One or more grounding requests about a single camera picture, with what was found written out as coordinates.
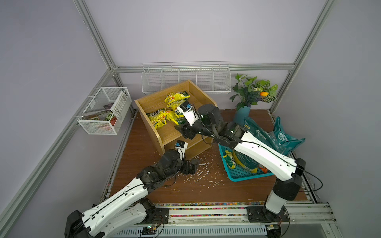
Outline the yellow green bag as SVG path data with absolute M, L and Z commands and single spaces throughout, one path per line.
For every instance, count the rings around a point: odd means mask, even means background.
M 236 168 L 236 163 L 235 163 L 235 160 L 234 160 L 234 157 L 233 157 L 233 154 L 231 151 L 225 150 L 222 158 L 225 161 L 225 163 L 227 164 L 229 169 L 235 169 Z
M 184 124 L 186 122 L 186 119 L 184 117 L 179 116 L 174 111 L 167 110 L 165 112 L 165 115 L 166 115 L 166 120 L 169 120 L 176 125 L 181 125 L 181 124 Z

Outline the large green fertilizer bag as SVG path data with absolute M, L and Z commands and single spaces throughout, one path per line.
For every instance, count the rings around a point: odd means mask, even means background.
M 289 136 L 279 132 L 265 132 L 253 119 L 246 117 L 242 134 L 235 144 L 235 162 L 251 173 L 273 173 L 281 181 L 292 178 L 297 164 L 288 157 L 297 147 Z

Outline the teal plastic basket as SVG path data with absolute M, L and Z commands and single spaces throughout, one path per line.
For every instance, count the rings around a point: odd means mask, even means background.
M 245 170 L 244 168 L 242 168 L 241 166 L 237 166 L 234 169 L 230 169 L 223 156 L 225 156 L 225 154 L 226 154 L 225 151 L 231 152 L 232 150 L 226 146 L 221 146 L 220 144 L 218 145 L 218 147 L 219 147 L 219 152 L 221 155 L 221 159 L 222 159 L 224 169 L 227 173 L 228 178 L 231 181 L 240 182 L 240 181 L 246 181 L 246 180 L 250 180 L 250 179 L 258 179 L 258 178 L 263 178 L 263 177 L 268 177 L 268 176 L 274 175 L 270 171 L 268 173 L 263 173 L 262 170 L 258 170 L 257 173 L 251 173 L 251 172 Z

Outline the green orange fertilizer bag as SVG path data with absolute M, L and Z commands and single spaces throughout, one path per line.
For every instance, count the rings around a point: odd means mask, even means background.
M 306 140 L 305 138 L 297 139 L 286 134 L 280 117 L 276 118 L 272 132 L 258 132 L 257 136 L 262 143 L 284 156 L 288 156 L 291 151 L 298 148 Z

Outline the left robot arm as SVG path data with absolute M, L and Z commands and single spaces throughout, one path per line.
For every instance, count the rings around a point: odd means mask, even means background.
M 124 227 L 149 224 L 163 227 L 169 211 L 158 209 L 147 198 L 177 174 L 195 174 L 198 159 L 185 159 L 184 149 L 170 149 L 156 164 L 143 169 L 123 189 L 93 208 L 68 215 L 66 238 L 108 238 Z

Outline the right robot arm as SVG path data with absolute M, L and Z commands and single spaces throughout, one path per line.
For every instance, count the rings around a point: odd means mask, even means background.
M 184 102 L 177 110 L 186 122 L 176 126 L 185 139 L 193 139 L 197 134 L 207 136 L 235 152 L 240 152 L 269 169 L 276 181 L 261 209 L 250 211 L 249 220 L 253 222 L 279 222 L 287 201 L 294 200 L 302 186 L 305 170 L 303 159 L 294 160 L 257 139 L 249 130 L 235 122 L 224 122 L 218 107 L 212 104 L 201 106 L 198 110 Z

